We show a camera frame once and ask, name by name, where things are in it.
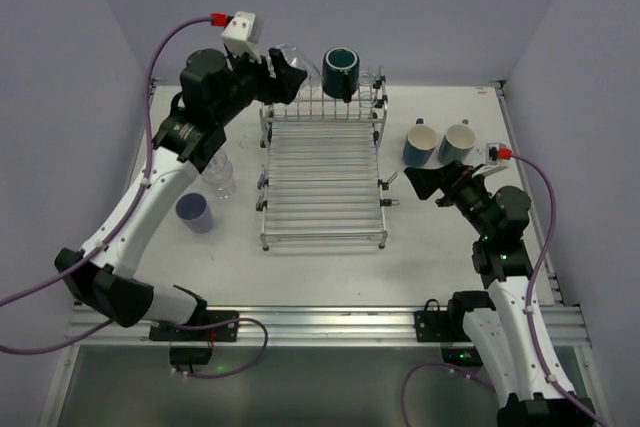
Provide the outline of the dark blue faceted mug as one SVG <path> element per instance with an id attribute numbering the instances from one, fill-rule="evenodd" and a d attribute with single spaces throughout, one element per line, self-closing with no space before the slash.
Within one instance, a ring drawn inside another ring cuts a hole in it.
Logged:
<path id="1" fill-rule="evenodd" d="M 423 118 L 418 118 L 407 131 L 402 158 L 406 166 L 422 168 L 438 145 L 438 133 Z"/>

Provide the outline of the grey faceted ceramic mug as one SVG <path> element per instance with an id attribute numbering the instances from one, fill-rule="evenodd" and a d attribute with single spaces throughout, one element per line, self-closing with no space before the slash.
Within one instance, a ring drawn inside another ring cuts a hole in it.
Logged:
<path id="1" fill-rule="evenodd" d="M 464 119 L 450 126 L 441 141 L 438 159 L 442 165 L 453 161 L 464 161 L 476 143 L 476 134 Z"/>

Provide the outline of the clear faceted glass front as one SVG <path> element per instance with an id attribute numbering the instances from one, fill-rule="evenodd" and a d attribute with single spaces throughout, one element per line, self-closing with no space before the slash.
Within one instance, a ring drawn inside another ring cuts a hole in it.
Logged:
<path id="1" fill-rule="evenodd" d="M 212 157 L 201 178 L 219 199 L 227 199 L 235 193 L 233 164 L 223 149 Z"/>

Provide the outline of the lilac plastic cup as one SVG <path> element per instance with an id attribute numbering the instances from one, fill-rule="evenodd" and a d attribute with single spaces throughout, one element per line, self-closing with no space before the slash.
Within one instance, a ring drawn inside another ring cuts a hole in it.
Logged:
<path id="1" fill-rule="evenodd" d="M 190 192 L 181 196 L 175 205 L 181 222 L 192 232 L 205 234 L 213 229 L 214 221 L 207 199 L 200 193 Z"/>

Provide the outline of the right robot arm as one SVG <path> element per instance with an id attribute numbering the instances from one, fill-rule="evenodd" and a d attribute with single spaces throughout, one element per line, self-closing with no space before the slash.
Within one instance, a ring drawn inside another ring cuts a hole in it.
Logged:
<path id="1" fill-rule="evenodd" d="M 404 170 L 416 195 L 436 191 L 439 207 L 456 207 L 478 233 L 472 263 L 480 291 L 452 295 L 454 329 L 474 344 L 499 401 L 500 426 L 603 426 L 593 402 L 577 395 L 548 334 L 523 233 L 531 200 L 507 185 L 491 193 L 479 168 L 453 161 L 439 169 Z"/>

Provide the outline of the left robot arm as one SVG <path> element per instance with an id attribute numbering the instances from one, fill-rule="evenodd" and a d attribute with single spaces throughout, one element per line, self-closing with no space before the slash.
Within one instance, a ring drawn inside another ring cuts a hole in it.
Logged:
<path id="1" fill-rule="evenodd" d="M 281 50 L 255 61 L 215 49 L 192 53 L 180 73 L 180 92 L 151 140 L 143 170 L 103 225 L 77 250 L 54 260 L 66 287 L 82 304 L 122 327 L 141 320 L 192 328 L 207 303 L 179 286 L 137 279 L 146 246 L 171 207 L 226 141 L 226 126 L 252 102 L 289 104 L 307 78 Z"/>

